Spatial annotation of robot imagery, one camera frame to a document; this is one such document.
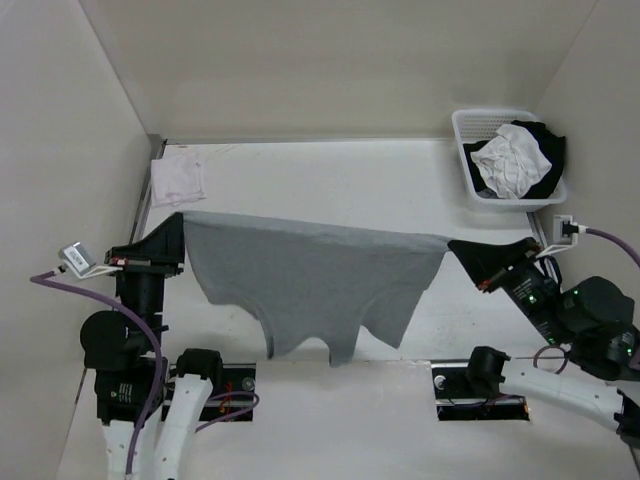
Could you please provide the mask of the grey tank top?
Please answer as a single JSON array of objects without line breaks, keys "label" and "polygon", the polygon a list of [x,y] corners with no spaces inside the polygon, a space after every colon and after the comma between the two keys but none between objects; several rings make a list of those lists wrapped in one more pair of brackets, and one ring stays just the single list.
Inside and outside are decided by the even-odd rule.
[{"label": "grey tank top", "polygon": [[402,343],[434,281],[448,238],[206,211],[183,214],[196,280],[213,305],[261,325],[267,355],[315,338],[329,363],[349,363],[361,329]]}]

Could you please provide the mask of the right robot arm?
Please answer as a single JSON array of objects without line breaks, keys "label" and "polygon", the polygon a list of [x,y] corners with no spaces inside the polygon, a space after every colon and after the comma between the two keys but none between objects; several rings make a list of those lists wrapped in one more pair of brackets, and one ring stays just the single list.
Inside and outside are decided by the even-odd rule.
[{"label": "right robot arm", "polygon": [[548,253],[531,237],[505,245],[451,240],[448,247],[479,291],[503,290],[549,348],[565,347],[566,360],[599,381],[525,367],[503,351],[477,346],[463,373],[466,388],[485,398],[535,398],[588,418],[638,448],[639,403],[618,385],[639,380],[634,300],[600,276],[562,290],[560,278],[542,265]]}]

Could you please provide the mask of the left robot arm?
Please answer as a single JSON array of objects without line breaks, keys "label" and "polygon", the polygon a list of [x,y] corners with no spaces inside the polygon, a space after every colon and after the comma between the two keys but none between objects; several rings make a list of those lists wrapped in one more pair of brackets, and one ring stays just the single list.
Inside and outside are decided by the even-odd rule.
[{"label": "left robot arm", "polygon": [[219,352],[187,349],[171,366],[161,351],[165,282],[183,272],[185,253],[180,213],[111,248],[116,296],[81,328],[111,479],[180,478],[201,412],[224,387]]}]

